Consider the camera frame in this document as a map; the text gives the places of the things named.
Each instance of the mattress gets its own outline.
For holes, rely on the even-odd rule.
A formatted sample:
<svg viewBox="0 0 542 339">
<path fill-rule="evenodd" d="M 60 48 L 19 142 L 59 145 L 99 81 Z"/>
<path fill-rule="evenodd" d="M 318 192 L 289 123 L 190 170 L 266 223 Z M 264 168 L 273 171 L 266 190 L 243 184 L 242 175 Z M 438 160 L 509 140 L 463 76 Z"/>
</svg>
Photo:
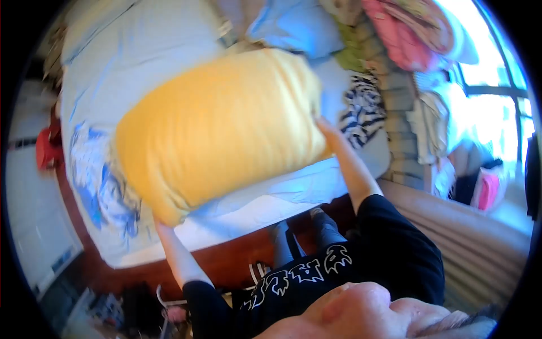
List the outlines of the mattress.
<svg viewBox="0 0 542 339">
<path fill-rule="evenodd" d="M 113 268 L 165 258 L 152 211 L 133 199 L 133 205 L 121 207 L 137 211 L 136 218 L 128 220 L 131 227 L 120 226 L 119 220 L 126 223 L 125 218 L 100 217 L 93 206 L 120 208 L 118 198 L 126 201 L 130 195 L 125 183 L 114 176 L 104 179 L 101 187 L 84 183 L 93 175 L 106 176 L 108 140 L 117 122 L 146 93 L 201 62 L 232 53 L 217 41 L 219 26 L 206 2 L 163 0 L 156 6 L 141 0 L 99 31 L 65 65 L 61 121 L 67 176 L 86 228 L 103 260 Z M 310 64 L 324 86 L 322 113 L 336 122 L 346 108 L 343 92 L 353 72 L 340 68 L 332 57 Z M 390 162 L 386 132 L 380 130 L 359 155 L 374 177 L 383 174 Z M 108 194 L 108 204 L 96 203 L 92 195 L 96 190 Z M 337 160 L 331 158 L 213 200 L 189 214 L 175 233 L 194 251 L 272 225 L 346 192 Z"/>
</svg>

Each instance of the white wall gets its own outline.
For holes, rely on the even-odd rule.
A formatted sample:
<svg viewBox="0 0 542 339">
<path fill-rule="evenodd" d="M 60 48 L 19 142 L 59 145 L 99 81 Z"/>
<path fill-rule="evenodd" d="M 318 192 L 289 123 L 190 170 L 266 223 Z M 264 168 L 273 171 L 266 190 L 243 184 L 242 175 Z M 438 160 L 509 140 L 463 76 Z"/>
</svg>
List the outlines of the white wall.
<svg viewBox="0 0 542 339">
<path fill-rule="evenodd" d="M 35 138 L 49 125 L 52 94 L 40 82 L 26 82 L 16 103 L 10 141 Z M 55 171 L 38 171 L 36 147 L 8 150 L 6 197 L 15 249 L 28 284 L 40 298 L 82 250 L 66 211 Z M 56 265 L 63 257 L 64 263 Z"/>
</svg>

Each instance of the nose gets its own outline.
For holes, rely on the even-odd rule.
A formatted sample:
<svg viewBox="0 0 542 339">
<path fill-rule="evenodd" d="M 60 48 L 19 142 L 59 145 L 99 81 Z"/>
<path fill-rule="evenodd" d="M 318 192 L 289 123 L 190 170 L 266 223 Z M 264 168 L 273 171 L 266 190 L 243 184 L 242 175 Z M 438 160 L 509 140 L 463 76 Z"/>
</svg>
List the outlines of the nose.
<svg viewBox="0 0 542 339">
<path fill-rule="evenodd" d="M 322 317 L 325 322 L 333 322 L 345 311 L 357 310 L 361 314 L 381 314 L 389 310 L 391 303 L 390 292 L 383 286 L 372 283 L 360 283 L 333 298 L 323 309 Z"/>
<path fill-rule="evenodd" d="M 389 308 L 391 303 L 390 291 L 384 286 L 373 282 L 360 283 L 351 288 L 352 297 L 362 299 L 373 306 Z"/>
</svg>

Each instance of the zebra print fabric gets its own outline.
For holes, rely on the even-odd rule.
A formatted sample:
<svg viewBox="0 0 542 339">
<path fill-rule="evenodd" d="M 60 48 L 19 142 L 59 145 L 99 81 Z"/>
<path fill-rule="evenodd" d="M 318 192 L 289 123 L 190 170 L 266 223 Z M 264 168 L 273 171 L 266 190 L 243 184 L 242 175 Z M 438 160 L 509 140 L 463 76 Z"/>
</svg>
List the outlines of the zebra print fabric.
<svg viewBox="0 0 542 339">
<path fill-rule="evenodd" d="M 378 79 L 372 73 L 353 75 L 351 81 L 344 94 L 348 108 L 340 118 L 339 128 L 354 149 L 361 149 L 384 127 L 386 110 Z"/>
</svg>

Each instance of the black t-shirt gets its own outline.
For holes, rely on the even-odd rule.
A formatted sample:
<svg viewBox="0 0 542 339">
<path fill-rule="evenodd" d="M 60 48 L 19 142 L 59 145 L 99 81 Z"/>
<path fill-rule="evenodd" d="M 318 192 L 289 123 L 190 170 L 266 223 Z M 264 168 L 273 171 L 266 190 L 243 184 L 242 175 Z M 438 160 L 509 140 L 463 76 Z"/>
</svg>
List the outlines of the black t-shirt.
<svg viewBox="0 0 542 339">
<path fill-rule="evenodd" d="M 238 310 L 207 283 L 185 284 L 194 338 L 252 338 L 348 282 L 381 284 L 391 300 L 411 297 L 442 305 L 444 269 L 431 240 L 380 195 L 361 203 L 358 223 L 359 239 L 332 244 L 269 272 Z"/>
</svg>

